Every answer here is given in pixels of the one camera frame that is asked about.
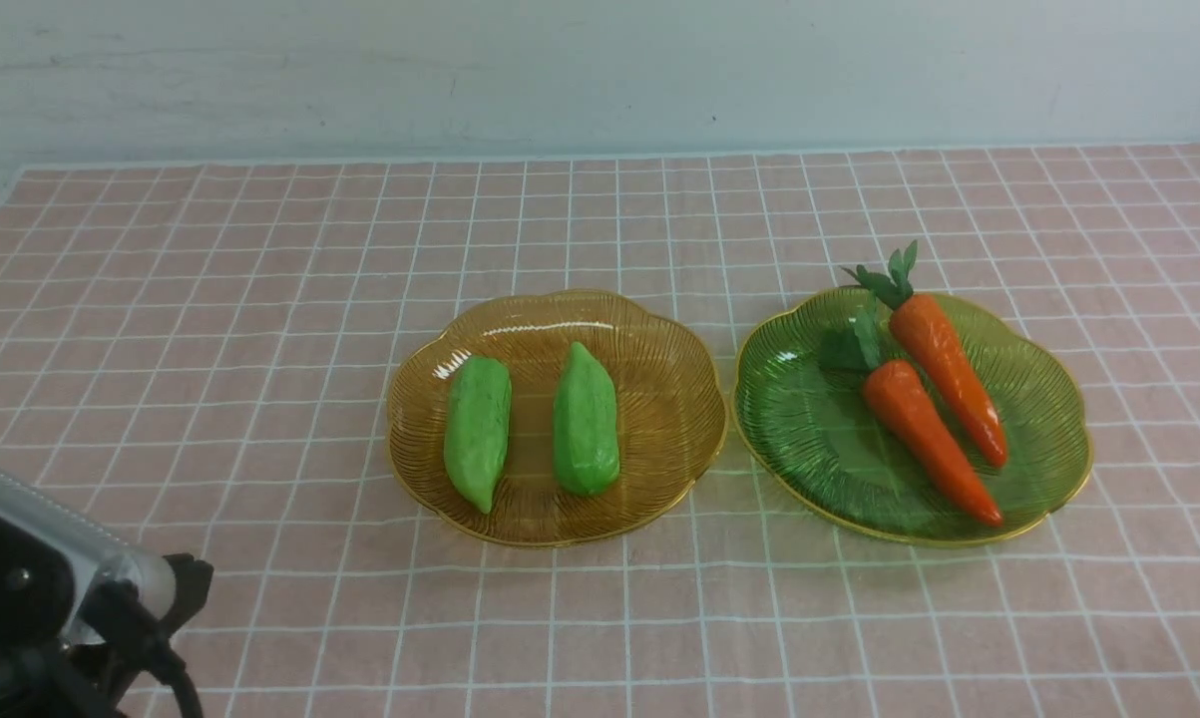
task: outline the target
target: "plastic vegetable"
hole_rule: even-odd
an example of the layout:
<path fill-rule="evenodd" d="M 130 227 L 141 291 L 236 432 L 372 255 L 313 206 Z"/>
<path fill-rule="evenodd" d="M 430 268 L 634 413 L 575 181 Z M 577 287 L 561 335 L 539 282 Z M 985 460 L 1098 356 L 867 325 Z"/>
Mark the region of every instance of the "plastic vegetable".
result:
<path fill-rule="evenodd" d="M 618 391 L 607 369 L 576 341 L 554 394 L 554 478 L 569 493 L 595 496 L 622 473 Z"/>
<path fill-rule="evenodd" d="M 887 274 L 869 271 L 864 264 L 858 264 L 856 271 L 846 268 L 845 271 L 892 309 L 888 331 L 928 373 L 991 467 L 1001 468 L 1007 463 L 1007 436 L 995 403 L 967 360 L 955 324 L 949 322 L 941 304 L 932 295 L 914 294 L 910 286 L 910 271 L 918 253 L 919 243 L 914 241 L 904 256 L 899 250 L 893 251 Z"/>
<path fill-rule="evenodd" d="M 840 354 L 841 367 L 848 365 L 842 355 L 851 355 L 852 367 L 869 372 L 860 395 L 870 412 L 919 460 L 937 491 L 985 526 L 1000 527 L 1002 513 L 995 497 L 942 423 L 919 372 L 905 359 L 883 361 L 872 300 L 869 306 L 852 319 L 851 333 L 829 337 L 838 342 L 828 353 Z"/>
<path fill-rule="evenodd" d="M 449 387 L 444 468 L 481 514 L 493 509 L 510 437 L 511 376 L 498 359 L 470 357 Z"/>

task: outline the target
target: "screw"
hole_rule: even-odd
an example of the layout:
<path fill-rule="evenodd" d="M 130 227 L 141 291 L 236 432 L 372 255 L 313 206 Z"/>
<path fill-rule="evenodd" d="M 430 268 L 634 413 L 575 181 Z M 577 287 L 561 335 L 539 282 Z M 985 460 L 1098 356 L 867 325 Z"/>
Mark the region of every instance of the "screw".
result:
<path fill-rule="evenodd" d="M 28 568 L 16 568 L 6 574 L 6 587 L 11 591 L 24 591 L 28 584 L 32 582 L 32 575 Z"/>

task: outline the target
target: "green glass plate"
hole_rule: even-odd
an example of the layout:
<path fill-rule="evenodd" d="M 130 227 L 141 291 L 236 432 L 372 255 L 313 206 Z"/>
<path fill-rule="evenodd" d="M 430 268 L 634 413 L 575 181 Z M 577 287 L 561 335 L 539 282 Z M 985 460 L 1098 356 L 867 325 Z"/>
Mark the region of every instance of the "green glass plate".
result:
<path fill-rule="evenodd" d="M 964 340 L 1007 432 L 1008 462 L 995 469 L 973 449 L 931 385 L 929 395 L 1000 509 L 984 527 L 950 504 L 901 442 L 860 399 L 860 373 L 824 371 L 828 330 L 848 327 L 868 292 L 821 292 L 755 328 L 737 357 L 737 427 L 750 453 L 797 498 L 862 533 L 905 543 L 966 546 L 1004 540 L 1038 526 L 1084 486 L 1092 447 L 1079 387 L 1042 346 L 966 300 L 934 295 Z M 886 359 L 904 357 L 886 331 Z"/>

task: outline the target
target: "gold plate rim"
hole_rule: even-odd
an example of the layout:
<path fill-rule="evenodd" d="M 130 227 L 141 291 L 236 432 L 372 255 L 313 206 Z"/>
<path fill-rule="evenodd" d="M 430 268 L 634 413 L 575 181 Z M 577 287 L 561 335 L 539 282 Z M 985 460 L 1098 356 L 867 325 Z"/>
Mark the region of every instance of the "gold plate rim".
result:
<path fill-rule="evenodd" d="M 1014 337 L 1014 340 L 1022 342 L 1022 345 L 1030 345 L 1037 347 L 1038 351 L 1042 351 L 1046 357 L 1049 357 L 1052 361 L 1055 361 L 1056 365 L 1058 365 L 1058 367 L 1061 367 L 1062 372 L 1064 372 L 1066 378 L 1069 379 L 1070 385 L 1074 387 L 1074 391 L 1079 396 L 1079 414 L 1084 420 L 1082 433 L 1084 433 L 1084 441 L 1087 443 L 1087 465 L 1086 468 L 1084 468 L 1082 479 L 1079 479 L 1079 481 L 1075 483 L 1074 489 L 1069 491 L 1069 493 L 1067 493 L 1054 508 L 1044 510 L 1040 515 L 1038 515 L 1037 519 L 1030 521 L 1028 523 L 1025 523 L 1022 527 L 1012 528 L 1010 532 L 1004 532 L 1002 534 L 992 534 L 983 538 L 950 539 L 950 540 L 928 539 L 928 538 L 911 537 L 893 532 L 883 532 L 878 531 L 878 528 L 875 527 L 864 526 L 864 523 L 850 521 L 835 513 L 832 513 L 832 510 L 822 508 L 822 505 L 812 503 L 803 495 L 800 495 L 798 491 L 796 491 L 794 487 L 788 485 L 788 483 L 781 478 L 781 474 L 779 474 L 776 469 L 774 469 L 772 465 L 768 463 L 768 461 L 763 457 L 763 455 L 761 455 L 760 451 L 755 449 L 754 444 L 750 444 L 750 437 L 746 436 L 745 427 L 742 426 L 742 417 L 739 415 L 739 413 L 737 413 L 737 406 L 736 406 L 737 387 L 740 385 L 742 383 L 742 357 L 746 354 L 746 349 L 749 349 L 750 347 L 750 341 L 754 340 L 756 335 L 758 335 L 760 330 L 763 330 L 764 327 L 768 327 L 768 324 L 772 324 L 774 321 L 781 319 L 782 317 L 788 317 L 788 315 L 794 315 L 796 312 L 799 312 L 799 310 L 804 309 L 805 305 L 809 305 L 812 301 L 821 299 L 823 295 L 833 294 L 833 292 L 845 292 L 845 291 L 851 292 L 852 289 L 853 287 L 836 286 L 832 287 L 830 289 L 815 292 L 815 294 L 808 297 L 796 306 L 792 306 L 792 309 L 786 309 L 785 312 L 778 312 L 775 315 L 772 315 L 772 317 L 768 317 L 767 319 L 760 322 L 758 324 L 755 324 L 754 330 L 750 330 L 750 333 L 748 333 L 745 341 L 742 341 L 742 348 L 737 351 L 737 359 L 736 363 L 733 363 L 733 372 L 736 372 L 736 384 L 733 385 L 731 401 L 728 401 L 728 417 L 731 418 L 732 426 L 736 427 L 737 436 L 742 437 L 742 444 L 745 444 L 746 450 L 749 450 L 750 453 L 750 456 L 754 456 L 754 460 L 758 461 L 760 466 L 763 467 L 764 472 L 767 472 L 768 475 L 770 475 L 772 478 L 776 479 L 778 484 L 781 485 L 784 490 L 790 491 L 790 495 L 794 496 L 796 499 L 803 503 L 806 509 L 812 510 L 814 514 L 817 514 L 820 517 L 823 517 L 830 521 L 832 523 L 836 523 L 840 527 L 852 528 L 852 531 L 854 532 L 882 540 L 889 540 L 889 542 L 904 543 L 918 546 L 929 546 L 929 549 L 973 549 L 973 546 L 991 545 L 1010 540 L 1033 531 L 1033 528 L 1040 527 L 1042 523 L 1048 520 L 1048 516 L 1055 514 L 1056 510 L 1058 509 L 1063 509 L 1064 505 L 1069 503 L 1069 501 L 1073 501 L 1073 497 L 1079 495 L 1079 491 L 1084 490 L 1084 486 L 1087 486 L 1087 481 L 1091 480 L 1092 467 L 1093 465 L 1096 465 L 1097 453 L 1096 450 L 1093 450 L 1091 429 L 1087 426 L 1087 403 L 1082 395 L 1082 388 L 1081 385 L 1079 385 L 1079 382 L 1074 379 L 1073 373 L 1069 373 L 1069 367 L 1066 367 L 1063 361 L 1056 359 L 1055 355 L 1050 353 L 1050 351 L 1046 351 L 1045 347 L 1038 345 L 1038 342 L 1034 342 L 1028 337 L 1020 336 L 1018 331 L 1015 331 L 1007 322 L 1002 321 L 1002 318 L 995 312 L 990 312 L 990 310 L 984 309 L 984 306 L 976 304 L 974 301 L 964 299 L 962 297 L 956 297 L 954 294 L 946 294 L 946 292 L 924 292 L 924 294 L 929 294 L 932 297 L 941 297 L 942 299 L 950 299 L 958 304 L 964 304 L 968 309 L 977 310 L 977 312 L 979 313 L 988 315 L 988 317 L 1000 323 L 1002 330 L 1009 333 L 1009 335 Z"/>
<path fill-rule="evenodd" d="M 680 491 L 680 493 L 677 493 L 674 497 L 672 497 L 672 499 L 667 501 L 664 505 L 660 505 L 658 510 L 650 510 L 648 516 L 640 519 L 637 521 L 631 521 L 625 527 L 614 528 L 614 531 L 612 532 L 596 534 L 594 537 L 568 538 L 568 539 L 551 540 L 551 542 L 516 542 L 516 540 L 506 540 L 506 539 L 488 537 L 481 534 L 478 531 L 473 531 L 473 528 L 470 527 L 463 526 L 463 523 L 460 523 L 457 520 L 454 520 L 451 516 L 449 516 L 449 514 L 445 514 L 444 510 L 437 509 L 430 502 L 422 499 L 421 496 L 418 496 L 416 492 L 413 491 L 413 486 L 408 485 L 408 481 L 404 481 L 404 479 L 400 477 L 400 467 L 395 462 L 395 455 L 391 454 L 391 424 L 394 424 L 394 420 L 391 420 L 391 405 L 394 405 L 391 397 L 395 394 L 395 381 L 396 378 L 400 377 L 400 370 L 403 369 L 406 364 L 416 359 L 416 357 L 421 355 L 424 351 L 431 349 L 432 346 L 439 345 L 440 342 L 449 339 L 450 333 L 452 333 L 454 324 L 457 323 L 458 319 L 463 317 L 463 315 L 473 312 L 473 310 L 476 309 L 488 309 L 488 306 L 491 305 L 512 300 L 524 300 L 524 299 L 548 300 L 551 298 L 563 297 L 563 295 L 583 295 L 583 297 L 607 298 L 618 301 L 624 301 L 626 304 L 630 304 L 631 306 L 635 306 L 635 309 L 640 310 L 640 312 L 649 315 L 649 317 L 654 319 L 666 322 L 667 324 L 678 328 L 678 330 L 686 333 L 686 335 L 691 337 L 692 345 L 696 345 L 696 347 L 698 347 L 701 353 L 703 353 L 703 355 L 707 357 L 710 363 L 710 376 L 714 378 L 714 394 L 719 396 L 719 406 L 721 406 L 721 412 L 724 413 L 724 421 L 719 423 L 719 441 L 715 442 L 714 450 L 706 460 L 703 468 L 701 469 L 698 475 L 695 475 L 690 481 L 686 481 L 685 485 L 683 485 L 683 491 Z M 566 546 L 582 545 L 587 543 L 612 539 L 614 537 L 634 532 L 636 531 L 636 528 L 646 527 L 648 526 L 648 523 L 654 522 L 655 520 L 665 516 L 670 509 L 674 509 L 683 501 L 683 497 L 686 497 L 689 492 L 692 491 L 692 486 L 696 486 L 696 481 L 701 480 L 701 477 L 706 475 L 706 473 L 709 472 L 710 467 L 713 467 L 714 462 L 719 459 L 719 454 L 724 453 L 724 447 L 727 445 L 728 426 L 731 418 L 731 412 L 728 409 L 728 395 L 726 394 L 726 391 L 724 391 L 724 382 L 721 381 L 721 378 L 719 378 L 719 364 L 715 361 L 715 355 L 713 354 L 713 352 L 709 349 L 706 342 L 701 340 L 701 336 L 696 335 L 696 333 L 690 330 L 689 327 L 685 327 L 685 324 L 677 322 L 676 319 L 665 317 L 664 315 L 649 312 L 648 309 L 644 309 L 644 305 L 641 305 L 636 300 L 632 300 L 628 297 L 618 294 L 617 292 L 610 292 L 606 289 L 584 289 L 584 287 L 580 287 L 580 289 L 563 289 L 559 292 L 546 292 L 546 294 L 510 294 L 506 297 L 494 297 L 492 299 L 486 299 L 485 301 L 469 306 L 466 310 L 466 312 L 457 315 L 457 317 L 454 317 L 452 321 L 445 324 L 444 330 L 440 330 L 439 335 L 437 335 L 431 341 L 426 342 L 426 345 L 418 347 L 418 349 L 413 351 L 413 354 L 410 354 L 408 359 L 404 359 L 404 361 L 400 363 L 400 366 L 395 369 L 394 376 L 391 376 L 391 381 L 388 382 L 386 396 L 384 403 L 382 403 L 382 412 L 386 413 L 386 431 L 384 432 L 384 436 L 382 436 L 382 448 L 386 451 L 388 462 L 390 462 L 391 465 L 391 474 L 394 474 L 395 481 L 398 483 L 400 486 L 404 487 L 404 493 L 412 496 L 412 498 L 414 501 L 418 501 L 418 504 L 422 505 L 422 508 L 431 510 L 432 514 L 436 514 L 437 516 L 443 519 L 444 522 L 449 523 L 450 527 L 455 527 L 460 532 L 469 537 L 475 537 L 476 539 L 492 543 L 496 545 L 512 546 L 512 549 L 540 549 L 540 550 L 566 549 Z"/>

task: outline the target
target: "plate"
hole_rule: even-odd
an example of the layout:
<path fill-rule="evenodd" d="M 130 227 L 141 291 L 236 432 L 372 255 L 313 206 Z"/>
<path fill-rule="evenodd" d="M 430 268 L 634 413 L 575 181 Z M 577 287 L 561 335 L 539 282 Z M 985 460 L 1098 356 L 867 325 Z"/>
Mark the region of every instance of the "plate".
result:
<path fill-rule="evenodd" d="M 551 469 L 551 409 L 569 345 L 581 341 L 618 390 L 622 475 L 605 493 L 562 490 Z M 511 437 L 487 516 L 444 469 L 452 375 L 470 355 L 511 373 Z M 618 535 L 676 505 L 727 433 L 727 403 L 707 347 L 686 327 L 612 292 L 505 297 L 473 306 L 391 379 L 388 450 L 395 475 L 427 509 L 500 544 L 553 546 Z"/>
<path fill-rule="evenodd" d="M 860 399 L 859 373 L 818 365 L 828 330 L 848 327 L 869 292 L 821 292 L 755 328 L 737 357 L 737 427 L 760 463 L 808 508 L 844 527 L 905 543 L 966 546 L 995 543 L 1038 526 L 1084 486 L 1092 447 L 1084 400 L 1063 365 L 970 301 L 934 294 L 995 401 L 1007 432 L 1008 462 L 995 469 L 962 427 L 937 409 L 1002 510 L 1001 527 L 955 509 L 900 441 Z M 887 327 L 888 310 L 878 321 Z M 882 331 L 886 359 L 904 357 Z M 929 395 L 936 396 L 931 385 Z"/>

